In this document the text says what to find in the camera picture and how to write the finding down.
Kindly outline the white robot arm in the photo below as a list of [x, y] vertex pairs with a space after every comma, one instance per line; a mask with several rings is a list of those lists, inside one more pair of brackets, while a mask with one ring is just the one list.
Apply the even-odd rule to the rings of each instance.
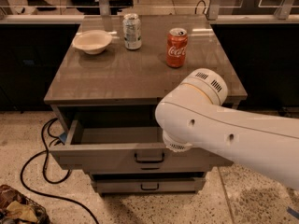
[[299, 119], [226, 108], [217, 73], [190, 73], [157, 105], [168, 147], [200, 147], [299, 190]]

